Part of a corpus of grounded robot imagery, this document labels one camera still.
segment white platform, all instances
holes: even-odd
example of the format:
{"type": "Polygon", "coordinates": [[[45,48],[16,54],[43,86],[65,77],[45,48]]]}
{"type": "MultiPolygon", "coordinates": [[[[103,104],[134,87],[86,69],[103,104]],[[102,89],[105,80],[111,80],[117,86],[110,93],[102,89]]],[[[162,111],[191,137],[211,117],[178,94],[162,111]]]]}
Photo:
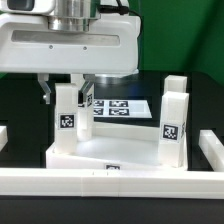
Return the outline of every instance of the white platform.
{"type": "MultiPolygon", "coordinates": [[[[110,165],[121,170],[178,170],[159,164],[159,128],[95,123],[93,132],[92,140],[78,142],[73,155],[54,153],[53,144],[46,152],[47,168],[106,169],[110,165]]],[[[184,151],[185,163],[179,169],[187,170],[186,144],[184,151]]]]}
{"type": "MultiPolygon", "coordinates": [[[[95,128],[105,132],[107,124],[95,128]]],[[[110,126],[113,137],[120,132],[153,141],[156,128],[110,126]]],[[[110,196],[224,199],[224,175],[220,172],[190,172],[163,167],[163,170],[102,169],[0,169],[0,195],[110,196]]]]}

